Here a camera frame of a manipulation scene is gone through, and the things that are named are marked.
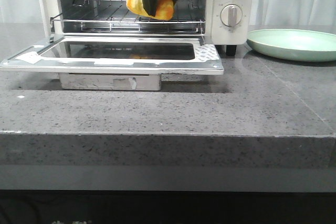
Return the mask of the oven door with glass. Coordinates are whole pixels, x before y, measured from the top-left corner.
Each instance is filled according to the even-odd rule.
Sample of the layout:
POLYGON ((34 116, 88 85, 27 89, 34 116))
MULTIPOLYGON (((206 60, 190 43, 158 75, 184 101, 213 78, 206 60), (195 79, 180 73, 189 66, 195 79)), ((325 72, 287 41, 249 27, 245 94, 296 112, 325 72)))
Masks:
POLYGON ((1 70, 57 73, 65 89, 158 90, 161 75, 222 75, 203 36, 63 34, 5 58, 1 70))

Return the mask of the lower oven knob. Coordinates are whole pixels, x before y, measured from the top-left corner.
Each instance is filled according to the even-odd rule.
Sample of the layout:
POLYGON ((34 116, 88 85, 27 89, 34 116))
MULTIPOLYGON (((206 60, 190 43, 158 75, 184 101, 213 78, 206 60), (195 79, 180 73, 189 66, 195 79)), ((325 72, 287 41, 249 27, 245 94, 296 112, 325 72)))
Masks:
POLYGON ((235 4, 225 6, 221 11, 221 21, 227 27, 237 26, 243 16, 241 8, 235 4))

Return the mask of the yellow orange croissant bread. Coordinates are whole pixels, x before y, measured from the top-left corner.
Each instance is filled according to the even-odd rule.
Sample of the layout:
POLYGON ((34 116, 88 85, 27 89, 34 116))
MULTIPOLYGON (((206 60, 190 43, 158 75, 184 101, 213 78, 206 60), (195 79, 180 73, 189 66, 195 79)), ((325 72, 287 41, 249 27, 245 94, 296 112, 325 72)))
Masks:
POLYGON ((173 0, 157 0, 155 15, 146 12, 143 0, 126 0, 126 5, 128 10, 134 14, 158 20, 170 20, 174 14, 173 0))

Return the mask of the light green plate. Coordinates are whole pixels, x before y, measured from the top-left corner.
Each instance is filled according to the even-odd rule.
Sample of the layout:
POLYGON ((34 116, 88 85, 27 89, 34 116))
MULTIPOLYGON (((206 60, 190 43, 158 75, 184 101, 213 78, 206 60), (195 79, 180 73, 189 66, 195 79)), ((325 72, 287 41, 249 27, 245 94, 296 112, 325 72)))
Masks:
POLYGON ((260 54, 292 61, 335 61, 335 34, 300 29, 250 31, 247 44, 260 54))

